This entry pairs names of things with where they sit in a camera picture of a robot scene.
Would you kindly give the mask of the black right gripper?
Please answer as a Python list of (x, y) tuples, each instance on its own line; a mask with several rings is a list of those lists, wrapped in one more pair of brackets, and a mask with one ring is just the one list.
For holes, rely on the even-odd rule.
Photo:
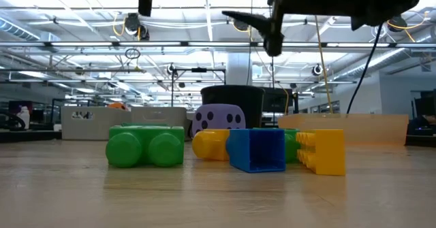
[(267, 3), (273, 8), (270, 18), (234, 11), (222, 11), (222, 14), (257, 29), (264, 39), (263, 47), (271, 57), (279, 56), (282, 51), (284, 15), (350, 16), (343, 0), (267, 0)]

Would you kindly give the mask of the long yellow toy brick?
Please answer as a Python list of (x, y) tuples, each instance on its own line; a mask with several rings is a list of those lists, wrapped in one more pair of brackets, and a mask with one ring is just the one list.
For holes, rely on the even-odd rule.
[(342, 129), (314, 129), (296, 134), (298, 160), (317, 175), (344, 176), (345, 140)]

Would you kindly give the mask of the person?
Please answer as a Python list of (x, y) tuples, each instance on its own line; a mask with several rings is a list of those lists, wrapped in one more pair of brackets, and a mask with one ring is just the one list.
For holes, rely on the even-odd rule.
[(407, 127), (408, 135), (430, 136), (436, 134), (436, 116), (419, 115), (411, 120)]

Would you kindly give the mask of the yellow round-stud toy brick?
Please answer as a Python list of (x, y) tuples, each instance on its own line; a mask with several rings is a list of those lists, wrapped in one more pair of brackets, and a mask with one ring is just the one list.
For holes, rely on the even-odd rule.
[(206, 129), (195, 134), (192, 141), (194, 154), (201, 159), (229, 161), (226, 142), (229, 129)]

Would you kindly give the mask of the orange translucent tray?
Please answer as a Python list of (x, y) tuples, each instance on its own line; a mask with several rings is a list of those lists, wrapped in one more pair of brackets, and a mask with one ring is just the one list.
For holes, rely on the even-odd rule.
[(342, 129), (348, 145), (393, 145), (406, 142), (406, 114), (291, 114), (278, 119), (283, 129)]

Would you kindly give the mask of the blue hollow toy brick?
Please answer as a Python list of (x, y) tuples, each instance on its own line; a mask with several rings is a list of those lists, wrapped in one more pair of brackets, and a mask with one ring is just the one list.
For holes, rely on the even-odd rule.
[(226, 150), (232, 167), (247, 173), (284, 172), (282, 129), (230, 129)]

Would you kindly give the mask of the medium green toy brick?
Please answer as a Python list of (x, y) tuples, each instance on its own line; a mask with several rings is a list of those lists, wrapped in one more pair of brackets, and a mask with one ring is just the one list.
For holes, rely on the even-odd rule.
[(285, 168), (288, 163), (297, 161), (297, 150), (300, 144), (296, 141), (296, 129), (253, 129), (254, 146), (250, 157), (257, 165), (268, 168)]

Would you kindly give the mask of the purple foam die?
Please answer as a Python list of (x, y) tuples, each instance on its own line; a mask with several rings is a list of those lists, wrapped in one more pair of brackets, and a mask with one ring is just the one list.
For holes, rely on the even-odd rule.
[(245, 129), (244, 112), (231, 104), (213, 103), (201, 105), (193, 115), (191, 133), (206, 129)]

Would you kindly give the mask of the large green toy brick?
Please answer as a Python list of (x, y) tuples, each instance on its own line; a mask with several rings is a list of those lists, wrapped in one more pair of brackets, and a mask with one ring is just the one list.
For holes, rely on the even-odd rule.
[(183, 127), (117, 125), (109, 130), (105, 153), (115, 167), (172, 167), (183, 163), (184, 145)]

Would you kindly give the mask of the dark computer monitor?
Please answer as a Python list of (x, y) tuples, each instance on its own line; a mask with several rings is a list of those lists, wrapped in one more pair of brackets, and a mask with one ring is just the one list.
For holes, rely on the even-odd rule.
[(436, 116), (436, 89), (422, 91), (420, 98), (414, 99), (417, 116)]
[(21, 112), (22, 108), (26, 107), (31, 114), (33, 111), (33, 102), (32, 101), (9, 101), (8, 102), (8, 111), (12, 114), (17, 114)]

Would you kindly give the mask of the black bucket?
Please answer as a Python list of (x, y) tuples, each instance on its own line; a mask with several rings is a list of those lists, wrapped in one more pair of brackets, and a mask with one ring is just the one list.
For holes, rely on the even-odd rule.
[(264, 90), (247, 85), (208, 86), (200, 91), (203, 104), (237, 105), (245, 115), (246, 127), (261, 127)]

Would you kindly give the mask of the black background desk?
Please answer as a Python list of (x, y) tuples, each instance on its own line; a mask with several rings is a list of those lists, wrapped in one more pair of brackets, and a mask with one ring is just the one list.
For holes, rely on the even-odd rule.
[(0, 144), (61, 139), (60, 131), (0, 131)]

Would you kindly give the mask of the white bottle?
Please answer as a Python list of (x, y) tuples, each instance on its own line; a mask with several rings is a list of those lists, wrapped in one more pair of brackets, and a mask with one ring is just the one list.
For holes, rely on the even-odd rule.
[(22, 106), (17, 116), (25, 123), (25, 129), (29, 129), (30, 111), (27, 106)]

